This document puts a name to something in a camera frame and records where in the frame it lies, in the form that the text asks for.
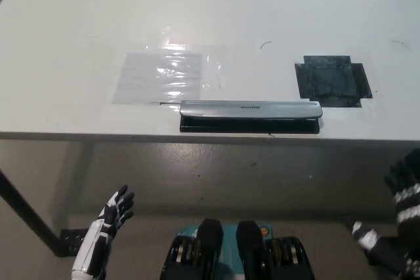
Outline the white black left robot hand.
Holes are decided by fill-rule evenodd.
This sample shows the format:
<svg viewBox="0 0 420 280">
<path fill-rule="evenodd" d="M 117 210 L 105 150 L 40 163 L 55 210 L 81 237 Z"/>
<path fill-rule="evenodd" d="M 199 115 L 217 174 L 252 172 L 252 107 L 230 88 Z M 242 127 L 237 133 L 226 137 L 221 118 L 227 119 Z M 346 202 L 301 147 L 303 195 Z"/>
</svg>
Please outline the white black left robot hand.
<svg viewBox="0 0 420 280">
<path fill-rule="evenodd" d="M 124 185 L 117 190 L 90 225 L 71 271 L 72 280 L 105 279 L 112 242 L 125 221 L 133 216 L 133 192 Z"/>
</svg>

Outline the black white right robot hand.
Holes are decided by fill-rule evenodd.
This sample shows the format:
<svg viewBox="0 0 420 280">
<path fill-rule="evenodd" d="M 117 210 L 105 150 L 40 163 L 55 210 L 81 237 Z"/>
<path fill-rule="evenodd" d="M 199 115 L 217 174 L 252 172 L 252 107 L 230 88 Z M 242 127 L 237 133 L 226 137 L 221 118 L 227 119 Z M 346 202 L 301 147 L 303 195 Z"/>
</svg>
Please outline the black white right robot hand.
<svg viewBox="0 0 420 280">
<path fill-rule="evenodd" d="M 419 278 L 419 150 L 390 166 L 385 176 L 394 203 L 397 235 L 385 237 L 361 221 L 352 220 L 352 237 L 368 262 L 399 279 Z"/>
</svg>

